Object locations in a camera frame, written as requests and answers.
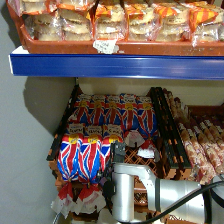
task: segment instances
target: snack bag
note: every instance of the snack bag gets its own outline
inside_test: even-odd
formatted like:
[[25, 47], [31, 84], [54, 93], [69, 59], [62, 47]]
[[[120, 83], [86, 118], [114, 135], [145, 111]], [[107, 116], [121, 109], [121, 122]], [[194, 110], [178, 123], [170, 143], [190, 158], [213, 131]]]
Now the snack bag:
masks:
[[156, 41], [183, 41], [190, 38], [187, 7], [177, 3], [153, 3], [152, 7], [159, 15], [161, 25]]
[[152, 40], [159, 26], [153, 8], [144, 0], [125, 0], [124, 7], [128, 16], [128, 40]]
[[105, 99], [105, 124], [121, 124], [121, 103], [120, 97], [107, 95]]
[[150, 97], [137, 97], [139, 132], [144, 139], [158, 135], [156, 114]]
[[58, 155], [58, 169], [62, 174], [65, 185], [57, 198], [52, 202], [52, 209], [62, 213], [65, 218], [74, 212], [76, 204], [73, 202], [72, 181], [78, 180], [79, 151], [83, 142], [83, 125], [68, 124], [67, 133], [62, 138]]
[[121, 115], [122, 128], [125, 131], [137, 130], [138, 124], [138, 107], [136, 103], [136, 95], [121, 94]]
[[199, 42], [219, 40], [219, 29], [223, 23], [224, 10], [205, 1], [182, 4], [190, 9], [192, 45]]
[[89, 105], [89, 124], [103, 125], [105, 96], [93, 95]]
[[18, 16], [46, 14], [57, 9], [56, 0], [9, 0], [8, 3]]
[[69, 121], [73, 123], [87, 124], [89, 119], [89, 104], [91, 96], [80, 94], [74, 105], [74, 112], [69, 117]]
[[127, 22], [119, 0], [100, 0], [95, 14], [95, 40], [123, 40]]
[[88, 11], [94, 6], [94, 0], [57, 0], [57, 7], [61, 9]]
[[108, 124], [103, 126], [103, 142], [100, 149], [102, 171], [105, 170], [110, 159], [110, 144], [115, 141], [123, 142], [123, 132], [120, 125]]
[[62, 40], [61, 20], [58, 12], [33, 16], [34, 39], [39, 41]]
[[88, 11], [60, 9], [62, 30], [66, 41], [89, 41], [92, 39], [92, 23]]
[[87, 126], [79, 153], [79, 182], [84, 184], [98, 183], [97, 171], [100, 170], [100, 148], [102, 127]]

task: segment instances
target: red white blue package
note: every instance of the red white blue package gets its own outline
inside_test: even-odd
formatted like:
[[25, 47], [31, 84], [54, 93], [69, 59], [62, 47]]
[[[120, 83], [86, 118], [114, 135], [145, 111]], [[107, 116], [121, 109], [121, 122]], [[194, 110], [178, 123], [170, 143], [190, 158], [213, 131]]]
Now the red white blue package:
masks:
[[103, 142], [100, 150], [102, 171], [105, 170], [110, 159], [110, 144], [115, 141], [123, 142], [123, 132], [120, 125], [108, 124], [103, 126]]
[[74, 113], [70, 116], [69, 121], [73, 123], [87, 124], [89, 119], [89, 105], [91, 96], [80, 94], [74, 105]]
[[78, 179], [84, 184], [98, 183], [97, 172], [100, 170], [100, 148], [102, 127], [87, 126], [79, 153]]
[[150, 97], [137, 97], [139, 132], [144, 139], [158, 135], [156, 114]]
[[83, 141], [83, 127], [81, 124], [71, 124], [68, 131], [62, 138], [62, 143], [58, 155], [57, 166], [65, 181], [65, 185], [60, 190], [57, 198], [52, 203], [52, 209], [57, 213], [62, 213], [67, 217], [70, 211], [74, 212], [76, 204], [73, 202], [72, 181], [78, 180], [78, 158]]
[[105, 96], [93, 95], [89, 105], [89, 124], [103, 125], [104, 123]]
[[134, 94], [121, 94], [122, 128], [125, 131], [138, 129], [138, 107]]
[[120, 97], [107, 95], [105, 100], [105, 124], [121, 124]]

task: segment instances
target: display shelf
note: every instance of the display shelf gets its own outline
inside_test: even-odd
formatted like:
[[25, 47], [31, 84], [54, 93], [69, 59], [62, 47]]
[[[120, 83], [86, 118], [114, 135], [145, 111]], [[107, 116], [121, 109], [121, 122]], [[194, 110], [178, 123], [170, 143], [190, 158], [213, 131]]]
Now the display shelf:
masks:
[[15, 76], [224, 80], [224, 57], [105, 54], [9, 55]]

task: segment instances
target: white wall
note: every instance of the white wall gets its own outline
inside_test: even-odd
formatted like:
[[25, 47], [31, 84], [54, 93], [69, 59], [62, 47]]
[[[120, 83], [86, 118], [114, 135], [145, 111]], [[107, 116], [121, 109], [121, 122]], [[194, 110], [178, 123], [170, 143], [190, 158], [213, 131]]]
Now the white wall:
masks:
[[[0, 223], [48, 224], [55, 216], [54, 177], [45, 160], [74, 79], [14, 77], [8, 54], [19, 45], [4, 1], [0, 3]], [[220, 105], [224, 82], [80, 78], [85, 93], [132, 92], [167, 87], [186, 104]]]

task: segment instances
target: orange tray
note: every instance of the orange tray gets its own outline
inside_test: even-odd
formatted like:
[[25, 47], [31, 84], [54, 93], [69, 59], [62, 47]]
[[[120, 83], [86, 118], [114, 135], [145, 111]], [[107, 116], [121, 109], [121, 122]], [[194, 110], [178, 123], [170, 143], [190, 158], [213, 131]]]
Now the orange tray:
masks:
[[[22, 46], [33, 54], [98, 54], [93, 41], [38, 41], [28, 34], [22, 17], [19, 17], [6, 0]], [[185, 42], [124, 42], [118, 41], [117, 54], [171, 55], [171, 56], [224, 56], [224, 42], [200, 43], [193, 47]]]

